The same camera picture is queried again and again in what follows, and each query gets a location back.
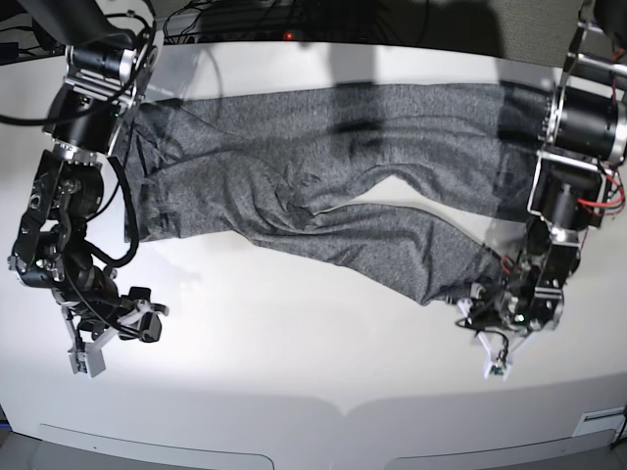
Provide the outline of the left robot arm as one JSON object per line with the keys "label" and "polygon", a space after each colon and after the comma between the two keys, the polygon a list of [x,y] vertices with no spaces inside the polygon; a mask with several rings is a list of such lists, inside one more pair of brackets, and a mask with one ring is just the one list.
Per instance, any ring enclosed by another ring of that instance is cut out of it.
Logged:
{"label": "left robot arm", "polygon": [[473,184],[492,196],[490,211],[524,224],[494,279],[457,301],[457,327],[483,343],[554,329],[564,289],[579,268],[587,233],[626,206],[626,4],[582,5],[537,134],[501,148]]}

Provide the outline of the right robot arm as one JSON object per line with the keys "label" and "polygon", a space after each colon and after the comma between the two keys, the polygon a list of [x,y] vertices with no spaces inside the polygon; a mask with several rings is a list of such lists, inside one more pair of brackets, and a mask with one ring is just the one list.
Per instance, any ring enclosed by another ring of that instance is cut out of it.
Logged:
{"label": "right robot arm", "polygon": [[[48,115],[2,117],[13,126],[38,126],[53,140],[43,152],[9,266],[30,288],[49,290],[61,306],[74,343],[119,336],[154,343],[160,339],[163,305],[147,288],[121,294],[116,271],[129,264],[139,229],[129,183],[114,150],[132,127],[162,47],[152,15],[138,17],[139,30],[119,26],[93,1],[26,1],[24,9],[65,49],[64,82]],[[86,238],[88,223],[102,205],[105,157],[118,180],[130,240],[113,258]]]}

